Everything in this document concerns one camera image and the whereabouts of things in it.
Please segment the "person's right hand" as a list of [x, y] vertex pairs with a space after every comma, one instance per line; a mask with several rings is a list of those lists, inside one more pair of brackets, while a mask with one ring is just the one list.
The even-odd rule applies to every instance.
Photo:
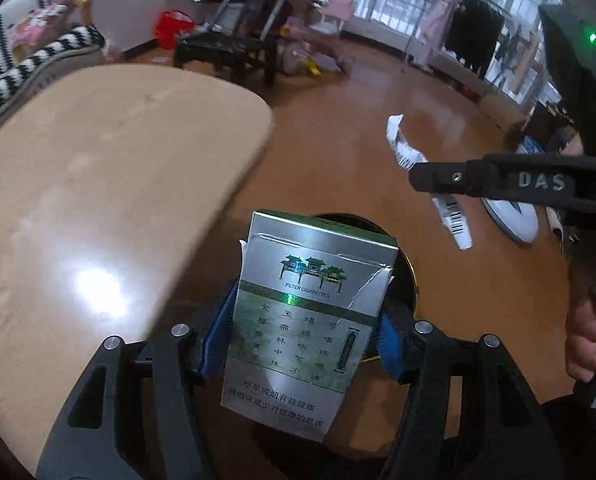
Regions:
[[596, 373], [596, 297], [583, 282], [570, 282], [565, 364], [567, 374], [579, 382], [590, 382]]

